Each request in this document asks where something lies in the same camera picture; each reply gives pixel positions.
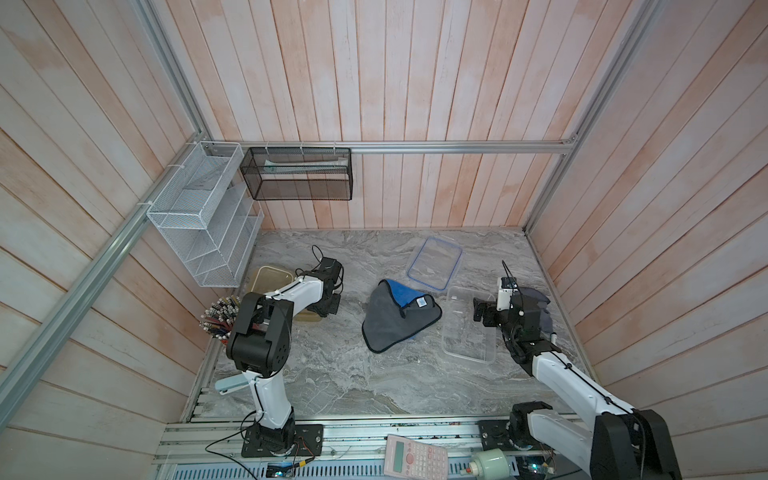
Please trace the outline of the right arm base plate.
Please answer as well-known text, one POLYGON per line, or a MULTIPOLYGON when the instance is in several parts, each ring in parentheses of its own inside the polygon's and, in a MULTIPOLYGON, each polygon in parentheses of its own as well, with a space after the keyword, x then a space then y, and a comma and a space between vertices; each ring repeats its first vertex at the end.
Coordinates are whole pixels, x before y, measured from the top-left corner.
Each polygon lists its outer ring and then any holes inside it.
POLYGON ((477 422, 477 427, 483 451, 494 449, 514 451, 516 449, 510 437, 508 419, 480 420, 477 422))

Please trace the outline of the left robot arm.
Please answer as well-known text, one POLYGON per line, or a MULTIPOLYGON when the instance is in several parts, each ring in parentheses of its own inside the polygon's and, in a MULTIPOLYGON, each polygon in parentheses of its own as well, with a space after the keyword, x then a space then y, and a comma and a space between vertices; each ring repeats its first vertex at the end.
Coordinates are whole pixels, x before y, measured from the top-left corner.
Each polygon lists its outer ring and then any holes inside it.
POLYGON ((338 260, 324 257, 278 290, 243 297, 226 355, 247 381, 262 431, 286 434, 293 427, 294 410, 282 375, 291 351, 293 319, 307 309, 321 316, 336 313, 342 271, 338 260))

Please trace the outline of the clear lunch box blue rim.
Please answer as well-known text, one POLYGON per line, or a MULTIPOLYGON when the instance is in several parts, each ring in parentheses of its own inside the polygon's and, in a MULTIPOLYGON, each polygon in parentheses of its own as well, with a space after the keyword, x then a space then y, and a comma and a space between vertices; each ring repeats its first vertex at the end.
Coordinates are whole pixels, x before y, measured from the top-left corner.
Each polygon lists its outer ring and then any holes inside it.
POLYGON ((449 357, 472 367, 490 365, 496 358, 495 329, 474 321, 474 303, 491 301, 494 297, 481 291, 462 287, 447 290, 440 320, 441 347, 449 357))

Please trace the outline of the yellow lunch box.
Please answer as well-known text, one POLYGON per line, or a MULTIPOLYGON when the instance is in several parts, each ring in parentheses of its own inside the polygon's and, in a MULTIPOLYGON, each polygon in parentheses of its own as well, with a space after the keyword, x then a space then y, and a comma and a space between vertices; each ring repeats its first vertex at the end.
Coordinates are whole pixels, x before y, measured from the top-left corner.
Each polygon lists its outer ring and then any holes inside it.
MULTIPOLYGON (((295 275, 293 273, 273 266, 262 266, 254 273, 247 292, 266 294, 279 290, 294 280, 295 275)), ((322 320, 322 317, 315 312, 305 309, 299 312, 294 317, 294 320, 297 322, 319 322, 322 320)))

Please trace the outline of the grey cloth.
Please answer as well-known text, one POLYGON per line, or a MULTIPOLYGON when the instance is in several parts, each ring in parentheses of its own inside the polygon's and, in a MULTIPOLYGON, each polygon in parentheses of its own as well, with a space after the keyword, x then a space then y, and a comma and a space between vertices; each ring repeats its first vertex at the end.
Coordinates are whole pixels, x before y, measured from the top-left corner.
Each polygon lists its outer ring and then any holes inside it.
POLYGON ((544 337, 550 337, 554 333, 553 320, 549 312, 551 300, 541 291, 531 287, 521 287, 520 291, 525 302, 531 300, 536 304, 540 313, 539 327, 544 337))

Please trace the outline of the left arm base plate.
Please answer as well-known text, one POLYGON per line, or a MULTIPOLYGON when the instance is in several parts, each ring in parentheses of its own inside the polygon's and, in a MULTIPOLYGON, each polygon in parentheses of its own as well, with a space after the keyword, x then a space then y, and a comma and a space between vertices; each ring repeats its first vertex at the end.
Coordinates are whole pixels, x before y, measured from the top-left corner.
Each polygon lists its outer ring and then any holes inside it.
POLYGON ((244 458, 316 457, 322 452, 322 424, 291 424, 282 429, 269 429, 259 424, 245 430, 241 450, 244 458))

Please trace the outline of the blue cloth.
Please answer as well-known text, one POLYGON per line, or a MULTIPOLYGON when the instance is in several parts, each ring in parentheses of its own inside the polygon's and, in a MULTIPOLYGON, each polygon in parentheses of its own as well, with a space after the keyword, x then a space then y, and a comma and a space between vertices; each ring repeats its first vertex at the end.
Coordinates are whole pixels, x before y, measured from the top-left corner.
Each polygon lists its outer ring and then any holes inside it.
POLYGON ((369 297, 361 331, 373 353, 383 353, 438 322, 434 297, 391 279, 381 280, 369 297))

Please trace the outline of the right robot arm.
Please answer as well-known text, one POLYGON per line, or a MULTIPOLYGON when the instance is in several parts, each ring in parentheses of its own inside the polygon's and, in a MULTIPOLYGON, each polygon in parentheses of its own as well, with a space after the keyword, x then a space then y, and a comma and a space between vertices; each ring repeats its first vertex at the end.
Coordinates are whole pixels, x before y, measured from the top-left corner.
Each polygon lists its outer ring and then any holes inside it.
POLYGON ((507 437, 518 449, 547 446, 592 479, 679 479, 681 470, 666 421, 608 392, 557 345, 549 300, 523 287, 473 301, 473 319, 502 334, 511 358, 579 417, 566 419, 543 401, 518 403, 507 437))

